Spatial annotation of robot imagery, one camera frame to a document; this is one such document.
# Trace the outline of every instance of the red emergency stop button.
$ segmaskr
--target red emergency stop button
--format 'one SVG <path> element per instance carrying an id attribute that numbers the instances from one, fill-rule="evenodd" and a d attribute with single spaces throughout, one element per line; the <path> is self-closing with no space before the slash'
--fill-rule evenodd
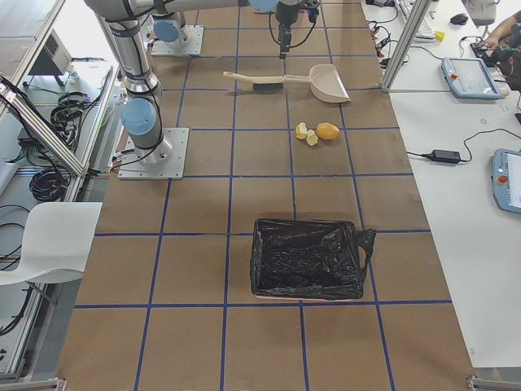
<path id="1" fill-rule="evenodd" d="M 499 183 L 500 185 L 504 185 L 507 182 L 508 182 L 508 177 L 506 175 L 497 177 L 497 183 Z"/>

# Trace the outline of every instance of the white chair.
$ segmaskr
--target white chair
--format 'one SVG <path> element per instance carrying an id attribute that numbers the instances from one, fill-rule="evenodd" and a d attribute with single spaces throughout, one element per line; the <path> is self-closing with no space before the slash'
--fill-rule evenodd
<path id="1" fill-rule="evenodd" d="M 25 223 L 20 263 L 0 271 L 0 285 L 28 283 L 52 304 L 35 283 L 65 283 L 85 270 L 101 202 L 47 202 L 34 207 Z"/>

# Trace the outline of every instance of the power adapter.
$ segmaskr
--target power adapter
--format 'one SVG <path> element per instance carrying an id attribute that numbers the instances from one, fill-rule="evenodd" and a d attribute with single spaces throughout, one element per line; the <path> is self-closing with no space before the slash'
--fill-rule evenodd
<path id="1" fill-rule="evenodd" d="M 439 163 L 449 163 L 451 165 L 456 165 L 460 161 L 463 161 L 459 152 L 445 151 L 443 149 L 433 149 L 431 153 L 422 154 L 422 157 Z"/>

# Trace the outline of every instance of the floor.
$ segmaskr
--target floor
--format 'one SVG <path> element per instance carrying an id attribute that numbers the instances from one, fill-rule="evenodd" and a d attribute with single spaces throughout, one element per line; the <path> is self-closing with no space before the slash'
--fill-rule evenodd
<path id="1" fill-rule="evenodd" d="M 190 127 L 182 181 L 109 179 L 58 367 L 71 391 L 464 390 L 472 374 L 361 6 L 324 2 L 285 61 L 265 15 L 189 13 L 195 59 L 153 59 L 167 127 Z M 300 24 L 294 39 L 307 32 Z M 336 65 L 352 98 L 277 94 L 222 78 Z M 309 147 L 306 122 L 341 129 Z M 259 217 L 349 220 L 378 231 L 358 301 L 256 299 Z"/>

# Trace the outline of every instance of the hand brush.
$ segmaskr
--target hand brush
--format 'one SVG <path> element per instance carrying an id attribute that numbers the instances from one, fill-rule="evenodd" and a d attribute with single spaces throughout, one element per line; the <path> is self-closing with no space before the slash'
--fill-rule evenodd
<path id="1" fill-rule="evenodd" d="M 284 88 L 284 76 L 244 76 L 232 72 L 223 72 L 222 76 L 252 83 L 255 91 L 276 91 Z"/>

